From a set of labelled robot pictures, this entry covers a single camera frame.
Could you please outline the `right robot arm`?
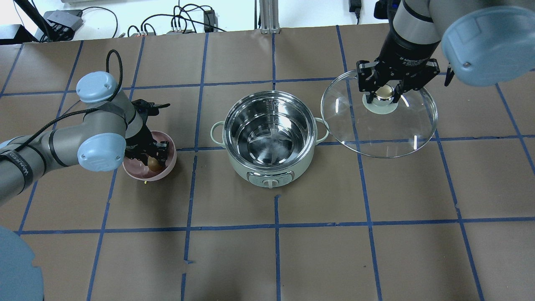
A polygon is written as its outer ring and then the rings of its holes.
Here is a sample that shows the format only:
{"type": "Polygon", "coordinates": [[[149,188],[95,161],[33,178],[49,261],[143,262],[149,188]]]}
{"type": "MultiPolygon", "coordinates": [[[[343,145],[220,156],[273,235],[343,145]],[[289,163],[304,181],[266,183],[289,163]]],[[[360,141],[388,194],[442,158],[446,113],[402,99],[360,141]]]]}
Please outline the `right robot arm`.
{"type": "Polygon", "coordinates": [[[457,77],[487,87],[534,68],[533,0],[379,0],[374,12],[388,20],[390,31],[373,62],[357,62],[368,104],[390,81],[396,81],[386,94],[392,103],[422,89],[439,74],[432,58],[438,46],[448,61],[446,86],[457,77]]]}

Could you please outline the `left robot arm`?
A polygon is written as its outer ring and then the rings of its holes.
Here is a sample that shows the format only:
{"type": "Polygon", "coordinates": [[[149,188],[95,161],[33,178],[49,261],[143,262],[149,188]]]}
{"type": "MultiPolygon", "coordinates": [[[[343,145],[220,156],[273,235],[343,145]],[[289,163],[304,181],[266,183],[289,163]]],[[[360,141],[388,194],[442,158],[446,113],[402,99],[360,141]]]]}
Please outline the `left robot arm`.
{"type": "Polygon", "coordinates": [[[158,106],[130,101],[122,91],[122,80],[108,71],[87,74],[75,90],[86,109],[61,115],[33,135],[1,143],[2,206],[61,168],[80,165],[108,172],[126,158],[143,164],[149,157],[166,162],[168,143],[156,141],[146,126],[158,106]]]}

